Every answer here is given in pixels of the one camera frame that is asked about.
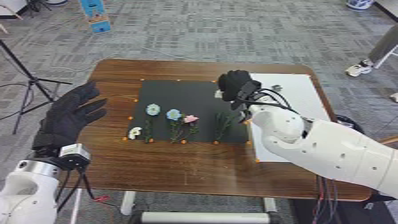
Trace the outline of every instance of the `gray carpet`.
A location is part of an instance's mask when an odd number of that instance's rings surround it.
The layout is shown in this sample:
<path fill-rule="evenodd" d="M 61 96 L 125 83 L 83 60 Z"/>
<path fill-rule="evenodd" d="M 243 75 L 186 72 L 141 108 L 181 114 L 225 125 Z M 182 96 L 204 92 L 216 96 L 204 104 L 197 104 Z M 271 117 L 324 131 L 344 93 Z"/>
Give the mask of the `gray carpet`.
<path fill-rule="evenodd" d="M 111 19 L 104 34 L 90 33 L 74 2 L 33 18 L 26 14 L 22 21 L 1 21 L 10 34 L 0 33 L 0 38 L 38 77 L 79 85 L 104 58 L 303 64 L 316 72 L 333 111 L 355 119 L 374 139 L 396 134 L 398 104 L 387 96 L 398 91 L 398 59 L 356 79 L 342 74 L 394 24 L 374 7 L 353 12 L 342 0 L 113 0 L 104 4 Z M 0 58 L 1 84 L 24 82 Z M 17 110 L 21 97 L 19 87 L 0 88 L 0 117 Z M 40 100 L 35 91 L 33 105 Z M 22 117 L 15 136 L 14 118 L 0 121 L 0 180 L 28 154 L 44 111 Z M 120 203 L 120 192 L 101 194 Z M 257 198 L 141 193 L 136 201 L 156 211 L 260 211 Z M 280 200 L 282 217 L 292 223 L 285 203 Z M 111 218 L 120 223 L 111 208 L 86 199 L 83 204 L 77 223 L 111 223 Z M 67 223 L 67 209 L 56 223 Z"/>

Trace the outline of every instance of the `black glove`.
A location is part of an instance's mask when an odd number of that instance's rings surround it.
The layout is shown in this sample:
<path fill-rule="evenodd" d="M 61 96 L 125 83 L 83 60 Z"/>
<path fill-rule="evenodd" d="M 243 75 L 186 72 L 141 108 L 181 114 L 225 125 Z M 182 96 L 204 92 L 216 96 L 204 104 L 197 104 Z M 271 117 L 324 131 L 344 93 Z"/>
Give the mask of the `black glove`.
<path fill-rule="evenodd" d="M 260 83 L 252 80 L 248 72 L 243 70 L 229 71 L 227 74 L 221 74 L 218 78 L 218 89 L 221 91 L 221 100 L 234 101 L 237 97 L 237 93 L 241 91 L 241 87 L 244 86 L 246 82 L 252 82 L 255 86 Z"/>
<path fill-rule="evenodd" d="M 44 154 L 49 151 L 53 154 L 61 146 L 76 143 L 83 127 L 104 116 L 106 110 L 99 108 L 106 99 L 85 104 L 97 95 L 95 83 L 88 82 L 54 101 L 33 139 L 33 150 L 40 151 L 42 156 L 56 156 Z"/>

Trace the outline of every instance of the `wooden table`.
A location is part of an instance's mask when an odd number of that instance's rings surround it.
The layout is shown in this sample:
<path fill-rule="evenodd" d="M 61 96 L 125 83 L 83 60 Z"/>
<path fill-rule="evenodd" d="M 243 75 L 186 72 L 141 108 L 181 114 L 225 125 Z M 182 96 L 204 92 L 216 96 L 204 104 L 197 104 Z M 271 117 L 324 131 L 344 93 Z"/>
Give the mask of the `wooden table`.
<path fill-rule="evenodd" d="M 138 99 L 140 79 L 216 80 L 229 70 L 308 74 L 330 118 L 333 113 L 312 70 L 300 65 L 220 64 L 175 61 L 104 60 L 90 79 L 108 98 L 106 117 L 85 128 L 79 142 L 92 150 L 92 188 L 280 198 L 316 198 L 314 174 L 289 163 L 255 163 L 243 144 L 124 141 L 127 117 Z M 369 189 L 337 183 L 339 200 L 360 201 Z"/>

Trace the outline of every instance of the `tripod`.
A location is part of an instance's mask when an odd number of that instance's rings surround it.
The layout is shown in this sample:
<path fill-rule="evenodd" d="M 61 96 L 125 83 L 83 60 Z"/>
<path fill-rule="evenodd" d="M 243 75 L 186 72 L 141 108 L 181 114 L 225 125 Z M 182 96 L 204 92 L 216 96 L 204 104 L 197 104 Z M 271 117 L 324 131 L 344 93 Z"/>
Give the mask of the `tripod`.
<path fill-rule="evenodd" d="M 14 135 L 15 134 L 15 131 L 17 131 L 19 122 L 21 122 L 21 116 L 28 112 L 31 112 L 35 109 L 38 109 L 45 104 L 53 103 L 53 101 L 54 101 L 54 97 L 56 96 L 54 96 L 54 94 L 53 94 L 53 96 L 49 95 L 49 91 L 47 91 L 45 87 L 42 86 L 40 82 L 56 83 L 54 92 L 58 90 L 60 84 L 70 85 L 70 83 L 69 82 L 54 81 L 54 80 L 49 80 L 49 79 L 38 79 L 38 78 L 35 78 L 33 75 L 30 74 L 30 72 L 28 72 L 28 70 L 26 70 L 22 64 L 21 64 L 21 61 L 17 60 L 15 55 L 14 55 L 14 53 L 12 53 L 12 51 L 10 51 L 10 49 L 8 49 L 8 47 L 6 47 L 6 45 L 5 45 L 5 43 L 3 43 L 1 40 L 0 40 L 0 46 L 3 48 L 3 51 L 5 51 L 5 53 L 6 53 L 8 57 L 10 57 L 15 65 L 17 65 L 22 73 L 24 73 L 24 76 L 28 77 L 26 92 L 24 92 L 24 97 L 22 97 L 22 102 L 21 102 L 21 108 L 19 108 L 19 111 L 17 111 L 17 118 L 15 118 L 14 130 L 12 130 L 12 135 Z M 40 91 L 40 93 L 42 93 L 42 95 L 45 97 L 45 102 L 40 103 L 37 106 L 33 106 L 30 109 L 24 110 L 24 105 L 26 105 L 28 93 L 30 93 L 30 90 L 31 90 L 31 86 L 37 87 L 37 89 L 38 89 L 38 91 Z"/>

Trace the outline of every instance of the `flower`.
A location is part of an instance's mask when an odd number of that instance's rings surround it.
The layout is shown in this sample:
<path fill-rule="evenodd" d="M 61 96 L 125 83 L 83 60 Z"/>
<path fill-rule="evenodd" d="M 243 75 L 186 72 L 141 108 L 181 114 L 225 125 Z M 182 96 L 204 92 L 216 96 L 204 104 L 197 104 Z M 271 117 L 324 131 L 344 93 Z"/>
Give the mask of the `flower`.
<path fill-rule="evenodd" d="M 182 122 L 184 123 L 191 123 L 198 120 L 198 117 L 195 117 L 193 115 L 188 115 L 184 118 L 182 118 Z"/>
<path fill-rule="evenodd" d="M 165 115 L 166 115 L 166 119 L 170 119 L 173 121 L 177 121 L 179 117 L 182 116 L 179 113 L 179 110 L 175 110 L 175 109 L 170 109 Z"/>
<path fill-rule="evenodd" d="M 152 103 L 145 107 L 145 113 L 149 116 L 156 116 L 159 113 L 159 106 Z"/>
<path fill-rule="evenodd" d="M 133 140 L 134 139 L 134 136 L 140 135 L 140 130 L 141 128 L 140 127 L 134 127 L 129 132 L 127 132 L 127 138 Z"/>

